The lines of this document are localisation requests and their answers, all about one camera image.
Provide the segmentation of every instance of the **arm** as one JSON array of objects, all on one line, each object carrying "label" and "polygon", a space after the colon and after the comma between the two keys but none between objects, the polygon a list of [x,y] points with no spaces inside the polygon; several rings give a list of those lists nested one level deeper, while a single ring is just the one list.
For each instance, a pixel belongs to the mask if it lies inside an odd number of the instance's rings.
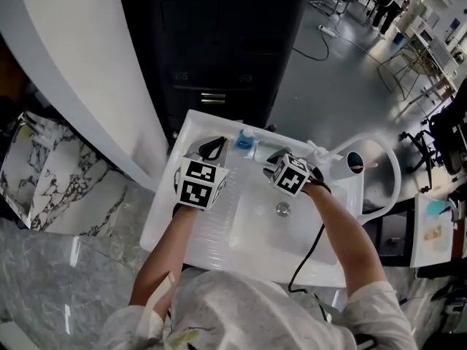
[{"label": "arm", "polygon": [[175,284],[155,305],[154,311],[164,320],[182,272],[183,259],[187,249],[191,228],[198,210],[182,206],[170,222],[161,240],[147,258],[134,282],[129,305],[145,306],[159,284],[169,272],[175,277]]},{"label": "arm", "polygon": [[374,281],[386,281],[377,251],[357,220],[325,188],[305,184],[304,190],[317,207],[344,269],[347,295]]}]

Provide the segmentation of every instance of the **person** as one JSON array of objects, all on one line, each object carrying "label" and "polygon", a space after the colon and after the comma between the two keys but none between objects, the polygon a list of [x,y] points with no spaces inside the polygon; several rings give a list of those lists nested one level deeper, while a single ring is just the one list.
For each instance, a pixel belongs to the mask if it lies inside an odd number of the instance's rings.
[{"label": "person", "polygon": [[373,27],[377,30],[380,20],[386,15],[386,19],[378,33],[380,37],[385,37],[386,31],[389,29],[391,23],[409,6],[410,1],[411,0],[392,0],[389,4],[386,4],[385,1],[383,1],[383,4],[379,4],[377,13],[373,19]]},{"label": "person", "polygon": [[[369,236],[323,186],[308,183],[303,191],[319,211],[344,271],[348,302],[340,318],[314,319],[279,285],[239,273],[204,272],[177,289],[190,270],[182,274],[198,213],[181,206],[138,273],[129,306],[108,318],[97,349],[415,350]],[[166,293],[159,299],[162,286]],[[169,307],[171,329],[166,325],[163,334]]]}]

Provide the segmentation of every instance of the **white wall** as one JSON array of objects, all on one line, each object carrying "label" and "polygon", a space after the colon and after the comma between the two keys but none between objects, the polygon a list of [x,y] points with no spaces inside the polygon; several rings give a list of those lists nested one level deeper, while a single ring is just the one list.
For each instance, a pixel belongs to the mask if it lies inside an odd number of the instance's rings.
[{"label": "white wall", "polygon": [[98,150],[155,190],[166,139],[120,0],[0,0],[0,31],[50,103]]},{"label": "white wall", "polygon": [[454,0],[448,7],[441,0],[425,0],[425,4],[435,10],[439,15],[439,21],[433,28],[433,33],[440,39],[446,39],[451,29],[452,21],[457,18],[460,26],[457,32],[460,32],[464,23],[467,23],[467,15],[463,10],[467,9],[467,0]]}]

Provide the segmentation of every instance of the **person standing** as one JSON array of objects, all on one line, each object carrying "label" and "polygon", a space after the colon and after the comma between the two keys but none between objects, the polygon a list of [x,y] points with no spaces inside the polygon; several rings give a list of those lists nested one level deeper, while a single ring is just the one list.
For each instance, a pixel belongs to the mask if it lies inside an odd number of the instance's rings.
[{"label": "person standing", "polygon": [[381,26],[381,31],[378,33],[380,37],[384,38],[391,23],[409,6],[410,0],[378,0],[377,3],[379,6],[373,19],[373,27],[377,30],[380,20],[384,15],[387,15]]}]

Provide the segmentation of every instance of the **faucet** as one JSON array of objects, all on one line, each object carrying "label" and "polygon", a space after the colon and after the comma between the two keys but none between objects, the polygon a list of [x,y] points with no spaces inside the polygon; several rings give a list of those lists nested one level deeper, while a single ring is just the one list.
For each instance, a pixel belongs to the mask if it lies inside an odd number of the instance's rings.
[{"label": "faucet", "polygon": [[397,157],[395,156],[389,144],[385,141],[385,139],[382,136],[374,133],[359,133],[358,135],[351,137],[336,148],[332,149],[330,152],[328,152],[325,148],[317,146],[311,140],[308,140],[306,143],[314,149],[314,152],[307,157],[307,160],[309,160],[311,163],[314,163],[316,166],[325,166],[330,164],[333,159],[336,159],[336,155],[338,152],[342,151],[349,145],[360,140],[374,141],[381,148],[383,148],[383,150],[389,157],[389,161],[391,162],[391,166],[393,167],[394,172],[394,189],[389,204],[378,211],[372,212],[371,214],[359,215],[357,217],[357,221],[361,225],[364,225],[369,220],[375,219],[377,217],[382,217],[383,215],[388,213],[389,210],[391,210],[397,202],[399,193],[401,192],[401,167],[399,166]]}]

